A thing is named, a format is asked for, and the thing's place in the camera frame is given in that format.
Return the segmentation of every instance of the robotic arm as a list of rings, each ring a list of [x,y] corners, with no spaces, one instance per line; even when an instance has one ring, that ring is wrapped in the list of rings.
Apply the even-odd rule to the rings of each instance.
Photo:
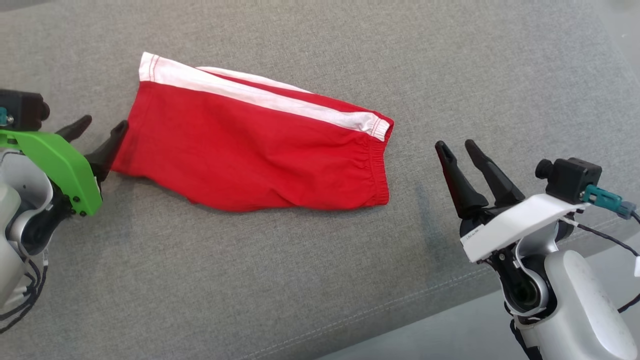
[[[16,315],[16,309],[24,309],[18,317],[24,316],[33,307],[44,284],[46,248],[58,225],[72,215],[92,216],[100,208],[100,185],[127,131],[122,121],[106,142],[83,156],[69,143],[87,129],[91,116],[54,134],[39,132],[48,116],[40,94],[0,90],[0,147],[6,149],[0,152],[0,308],[24,299],[0,320]],[[42,279],[31,260],[39,254],[44,255]],[[37,281],[18,287],[23,276],[30,276],[27,264]]]
[[[526,199],[467,140],[465,147],[495,196],[494,207],[487,208],[488,201],[467,181],[448,146],[441,141],[435,147],[462,219],[464,251],[471,262],[486,263],[496,271],[506,309],[514,318],[511,330],[529,358],[634,360],[634,339],[585,259],[556,245],[574,227],[617,241],[574,220],[591,205],[638,220],[633,204],[596,187],[602,168],[576,158],[543,160],[536,176],[548,180],[546,193]]]

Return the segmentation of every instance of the white robotic arm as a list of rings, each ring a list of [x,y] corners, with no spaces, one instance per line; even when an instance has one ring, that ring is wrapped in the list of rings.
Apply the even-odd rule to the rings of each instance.
[[[588,229],[573,216],[590,206],[582,201],[584,191],[597,184],[602,169],[578,159],[559,160],[556,168],[541,163],[536,175],[549,178],[547,193],[525,199],[472,140],[465,145],[496,206],[485,207],[486,199],[468,183],[446,144],[438,142],[462,219],[460,241],[471,262],[486,263],[499,276],[514,318],[512,331],[525,353],[535,360],[635,360],[634,339],[589,265],[577,252],[556,246],[574,226]],[[602,207],[617,206],[629,218],[634,208],[620,201]],[[595,197],[593,203],[602,205]]]

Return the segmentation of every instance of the folded red garment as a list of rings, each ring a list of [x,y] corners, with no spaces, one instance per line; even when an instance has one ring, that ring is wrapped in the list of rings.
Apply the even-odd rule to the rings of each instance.
[[[393,124],[261,76],[144,53],[113,170],[227,211],[384,205]]]

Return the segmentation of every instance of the white stripe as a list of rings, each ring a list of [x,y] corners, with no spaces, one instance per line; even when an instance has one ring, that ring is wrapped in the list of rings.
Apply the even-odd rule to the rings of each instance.
[[[245,72],[221,69],[219,67],[210,67],[210,66],[199,66],[196,69],[200,69],[200,70],[203,70],[203,71],[206,71],[206,72],[210,72],[212,74],[228,76],[230,78],[236,78],[236,79],[240,79],[240,80],[247,80],[247,81],[251,81],[252,83],[269,85],[269,86],[273,86],[275,88],[283,88],[283,89],[287,89],[287,90],[295,90],[295,91],[299,91],[299,92],[306,92],[308,94],[313,94],[312,92],[306,91],[305,89],[301,89],[301,88],[298,88],[298,87],[293,86],[293,85],[281,83],[279,81],[271,80],[269,78],[265,78],[264,76],[247,74]]]
[[[389,129],[389,123],[374,113],[337,111],[326,106],[292,99],[222,79],[194,67],[149,53],[142,54],[140,81],[153,81],[159,84],[222,95],[263,108],[284,111],[346,129],[361,131],[380,141],[385,140],[385,134]]]

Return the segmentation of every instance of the white plastic part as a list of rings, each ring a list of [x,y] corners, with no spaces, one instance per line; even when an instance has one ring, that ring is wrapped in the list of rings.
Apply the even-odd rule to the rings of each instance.
[[[608,294],[584,258],[557,251],[545,259],[557,297],[548,318],[516,326],[527,347],[538,347],[545,360],[634,360],[637,347]]]
[[[496,216],[484,227],[474,229],[460,241],[469,261],[475,263],[486,259],[494,250],[502,249],[588,205],[569,204],[545,193],[533,195]]]
[[[4,230],[20,207],[20,195],[0,181],[0,307],[9,299],[24,274],[24,263],[4,237]]]

